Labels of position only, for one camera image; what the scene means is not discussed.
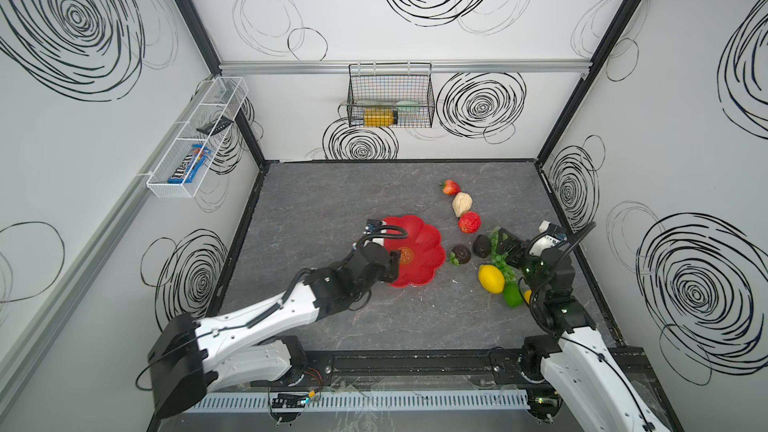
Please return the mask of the yellow fake lemon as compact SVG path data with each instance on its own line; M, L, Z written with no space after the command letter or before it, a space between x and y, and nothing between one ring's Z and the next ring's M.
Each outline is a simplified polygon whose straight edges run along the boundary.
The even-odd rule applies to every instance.
M491 294L501 294L505 288L504 274L495 265L483 264L478 269L478 281Z

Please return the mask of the fake red apple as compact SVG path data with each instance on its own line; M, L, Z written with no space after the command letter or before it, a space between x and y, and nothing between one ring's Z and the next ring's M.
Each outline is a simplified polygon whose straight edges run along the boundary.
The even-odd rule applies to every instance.
M459 218L457 225L462 233L473 234L480 229L482 219L476 212L468 211Z

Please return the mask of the dark mangosteen with green calyx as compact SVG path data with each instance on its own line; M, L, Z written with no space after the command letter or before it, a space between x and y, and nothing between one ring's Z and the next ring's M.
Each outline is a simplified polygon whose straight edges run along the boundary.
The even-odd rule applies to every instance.
M460 266L469 263L471 258L471 250L467 246L459 244L451 249L448 260L451 264Z

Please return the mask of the red flower-shaped fruit bowl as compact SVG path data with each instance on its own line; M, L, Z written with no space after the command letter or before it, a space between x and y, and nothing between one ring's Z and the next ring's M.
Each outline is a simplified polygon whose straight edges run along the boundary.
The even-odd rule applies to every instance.
M438 229L416 215L390 216L383 222L407 233L405 239L385 239L383 242L388 251L400 253L398 278L391 286L404 288L429 284L446 260Z

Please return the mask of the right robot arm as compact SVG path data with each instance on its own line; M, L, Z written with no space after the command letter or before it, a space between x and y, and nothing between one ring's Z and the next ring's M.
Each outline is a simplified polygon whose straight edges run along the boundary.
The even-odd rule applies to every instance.
M496 251L521 274L521 298L543 331L524 339L521 374L531 383L548 383L585 431L667 431L574 296L571 254L594 227L590 222L567 234L545 221L530 240L498 231Z

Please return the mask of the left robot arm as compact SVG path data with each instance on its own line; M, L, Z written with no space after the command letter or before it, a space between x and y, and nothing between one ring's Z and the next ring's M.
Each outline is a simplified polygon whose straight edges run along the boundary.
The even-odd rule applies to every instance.
M157 419L180 414L208 393L303 372L303 350L280 333L350 310L379 283L399 277L401 254L369 242L324 268L302 269L286 290L235 312L172 318L147 354Z

